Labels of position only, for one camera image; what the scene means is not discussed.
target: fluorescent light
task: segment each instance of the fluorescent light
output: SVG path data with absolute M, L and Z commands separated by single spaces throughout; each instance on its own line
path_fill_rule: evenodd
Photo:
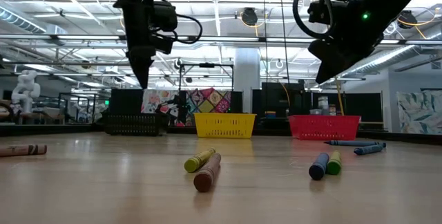
M 358 81 L 364 80 L 364 78 L 338 78 L 338 81 Z
M 200 41 L 258 41 L 257 37 L 201 37 Z
M 406 41 L 406 44 L 416 44 L 416 45 L 440 45 L 442 44 L 442 41 L 436 41 L 436 40 L 409 40 Z
M 11 35 L 1 34 L 0 39 L 52 39 L 49 35 Z
M 60 17 L 60 14 L 40 14 L 34 15 L 33 17 Z
M 55 73 L 56 76 L 88 76 L 88 74 Z
M 66 76 L 60 76 L 60 78 L 62 78 L 63 80 L 67 80 L 68 82 L 77 82 L 76 80 L 66 77 Z
M 97 82 L 83 82 L 83 84 L 88 85 L 88 86 L 94 86 L 94 87 L 102 87 L 104 86 L 103 84 L 97 83 Z
M 313 38 L 286 38 L 287 42 L 300 42 L 300 43 L 306 43 L 309 44 L 312 41 L 314 41 Z
M 44 65 L 28 64 L 25 66 L 27 66 L 28 68 L 34 68 L 34 69 L 41 70 L 41 71 L 53 71 L 52 68 L 50 68 L 48 66 L 44 66 Z
M 119 36 L 112 35 L 59 35 L 58 38 L 61 40 L 119 40 Z
M 382 40 L 381 44 L 398 44 L 399 40 Z
M 319 92 L 322 91 L 321 88 L 304 88 L 304 90 L 306 90 L 306 91 L 319 91 Z
M 268 42 L 291 42 L 291 43 L 303 43 L 303 44 L 309 44 L 313 41 L 313 38 L 275 38 L 270 37 L 267 38 Z
M 132 79 L 131 77 L 123 76 L 123 77 L 119 77 L 119 78 L 129 84 L 132 84 L 134 86 L 139 86 L 138 82 L 136 80 Z

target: ceiling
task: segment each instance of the ceiling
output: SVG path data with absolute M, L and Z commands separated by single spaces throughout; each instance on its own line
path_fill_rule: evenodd
M 115 0 L 1 0 L 8 7 L 23 14 L 27 19 L 42 23 L 43 25 L 52 24 L 59 26 L 69 35 L 123 35 L 124 27 L 121 23 L 121 11 L 113 8 Z M 189 15 L 199 19 L 203 25 L 203 36 L 212 37 L 308 37 L 296 25 L 291 11 L 293 0 L 169 0 L 176 7 L 176 11 L 182 15 Z M 312 0 L 302 0 L 298 6 L 302 16 L 307 16 L 307 9 Z M 412 0 L 407 9 L 411 10 L 420 23 L 433 21 L 421 27 L 424 31 L 434 25 L 439 24 L 440 16 L 438 5 L 441 0 Z M 246 26 L 240 18 L 237 18 L 246 7 L 256 9 L 259 19 L 259 27 L 251 28 Z M 320 24 L 306 23 L 309 28 L 316 32 L 323 32 L 326 26 Z M 177 32 L 180 35 L 196 35 L 198 26 L 194 23 L 180 19 Z M 0 21 L 0 34 L 25 34 L 26 32 L 16 26 L 4 21 Z M 386 30 L 386 39 L 409 38 L 418 35 L 416 29 L 403 30 L 390 26 Z M 125 58 L 125 48 L 43 48 L 44 43 L 38 41 L 13 41 L 14 44 L 25 46 L 31 50 L 45 55 L 48 59 L 58 62 L 104 62 L 107 64 L 115 63 L 118 68 L 113 66 L 91 66 L 82 68 L 81 66 L 52 66 L 51 69 L 59 72 L 70 73 L 104 73 L 105 67 L 108 71 L 115 70 L 115 73 L 132 73 L 127 66 Z M 15 51 L 21 50 L 17 45 L 11 46 L 11 43 L 0 45 L 1 49 L 13 47 Z M 286 48 L 284 46 L 255 45 L 260 49 L 261 58 L 268 58 L 268 71 L 270 76 L 286 76 L 286 65 L 280 66 L 280 61 L 285 62 Z M 237 45 L 227 45 L 222 42 L 212 43 L 208 46 L 176 46 L 170 55 L 158 55 L 155 57 L 155 63 L 151 69 L 151 75 L 177 75 L 174 69 L 174 63 L 178 59 L 186 63 L 198 64 L 201 62 L 213 62 L 232 64 L 234 63 Z M 23 62 L 36 61 L 35 56 L 29 52 L 17 52 L 16 60 Z M 308 52 L 305 45 L 290 46 L 287 48 L 287 59 L 289 61 L 288 71 L 290 77 L 315 77 L 320 61 Z M 262 62 L 261 69 L 263 77 L 266 76 L 266 64 Z M 216 78 L 216 75 L 226 76 L 229 71 L 220 68 L 198 68 L 195 67 L 188 72 L 188 75 L 212 75 L 214 78 L 203 78 L 203 80 L 194 80 L 187 86 L 208 85 L 208 86 L 229 86 L 231 79 L 227 77 Z M 76 77 L 75 81 L 88 80 L 107 86 L 137 86 L 136 83 L 116 82 L 112 77 Z M 177 78 L 151 78 L 150 87 L 175 87 Z

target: pipe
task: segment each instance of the pipe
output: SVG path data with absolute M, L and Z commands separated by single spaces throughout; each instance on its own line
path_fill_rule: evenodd
M 438 24 L 435 27 L 423 31 L 423 34 L 427 37 L 426 41 L 442 40 L 442 24 Z M 342 72 L 340 76 L 347 77 L 357 73 L 371 73 L 374 71 L 379 71 L 382 68 L 386 68 L 426 52 L 429 51 L 424 50 L 420 45 L 414 44 L 401 46 L 400 48 L 395 48 L 394 50 L 381 51 L 362 59 L 359 62 L 356 62 L 352 67 Z
M 129 63 L 106 62 L 106 63 L 85 63 L 85 62 L 4 62 L 5 65 L 43 65 L 43 66 L 130 66 Z
M 213 0 L 213 10 L 215 12 L 216 33 L 220 37 L 221 36 L 221 21 L 220 21 L 220 8 L 218 6 L 218 0 Z
M 0 0 L 0 19 L 13 24 L 22 30 L 33 34 L 44 34 L 46 32 L 45 25 L 38 21 L 27 19 L 26 14 L 13 10 L 7 3 Z
M 103 27 L 105 30 L 110 32 L 111 34 L 114 34 L 112 30 L 106 27 L 103 21 L 99 20 L 97 17 L 94 16 L 88 9 L 86 9 L 82 4 L 80 4 L 77 0 L 70 0 L 72 3 L 76 4 L 78 8 L 80 8 L 84 13 L 86 13 L 89 17 L 92 17 L 101 27 Z
M 72 3 L 70 0 L 4 0 L 5 2 L 9 3 Z M 77 0 L 77 2 L 81 4 L 96 4 L 97 2 L 95 0 Z M 101 4 L 111 4 L 113 5 L 115 1 L 107 1 L 107 0 L 99 0 Z M 212 4 L 212 1 L 170 1 L 172 5 L 195 5 L 195 4 Z M 247 5 L 247 6 L 255 6 L 259 7 L 262 6 L 262 1 L 219 1 L 219 4 L 239 4 L 241 6 Z M 284 6 L 291 6 L 293 1 L 284 1 Z M 275 2 L 266 2 L 266 6 L 280 6 L 280 3 Z
M 54 58 L 50 57 L 49 55 L 45 55 L 45 54 L 40 53 L 40 52 L 38 52 L 38 51 L 36 51 L 36 50 L 33 50 L 33 49 L 31 49 L 31 48 L 28 48 L 27 46 L 23 46 L 23 45 L 21 45 L 21 44 L 18 44 L 18 43 L 14 42 L 14 41 L 9 41 L 9 40 L 4 40 L 4 39 L 2 39 L 2 40 L 0 40 L 0 41 L 3 42 L 3 43 L 5 43 L 5 44 L 11 45 L 11 46 L 13 46 L 13 47 L 15 47 L 15 48 L 19 48 L 19 49 L 21 49 L 21 50 L 24 50 L 24 51 L 26 51 L 27 53 L 30 53 L 30 54 L 36 55 L 37 57 L 43 57 L 43 58 L 48 59 L 48 60 L 50 60 L 50 61 L 55 60 Z
M 410 70 L 412 68 L 417 68 L 417 67 L 422 66 L 422 65 L 430 64 L 432 62 L 437 62 L 437 61 L 439 61 L 441 59 L 442 59 L 442 57 L 431 57 L 429 59 L 426 59 L 426 60 L 423 60 L 423 61 L 420 61 L 420 62 L 417 62 L 417 63 L 413 63 L 413 64 L 410 64 L 410 65 L 404 66 L 402 68 L 398 68 L 394 72 L 408 71 L 408 70 Z

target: colorful quilt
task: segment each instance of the colorful quilt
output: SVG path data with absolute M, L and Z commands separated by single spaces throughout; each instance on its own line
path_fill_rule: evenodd
M 396 96 L 402 133 L 442 134 L 442 91 Z
M 142 113 L 154 113 L 158 104 L 172 100 L 178 91 L 145 90 L 143 96 Z M 190 107 L 185 125 L 195 126 L 194 113 L 226 113 L 230 108 L 231 92 L 217 91 L 214 88 L 186 92 L 187 104 Z M 178 116 L 178 110 L 173 105 L 163 106 L 161 112 Z

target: wooden table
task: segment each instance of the wooden table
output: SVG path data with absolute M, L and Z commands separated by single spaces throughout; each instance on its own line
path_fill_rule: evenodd
M 388 142 L 352 147 L 289 137 L 197 139 L 104 133 L 0 138 L 48 144 L 45 156 L 0 158 L 0 223 L 440 223 L 442 147 Z M 194 153 L 222 154 L 216 186 L 193 187 Z M 312 181 L 320 152 L 343 155 L 343 172 Z

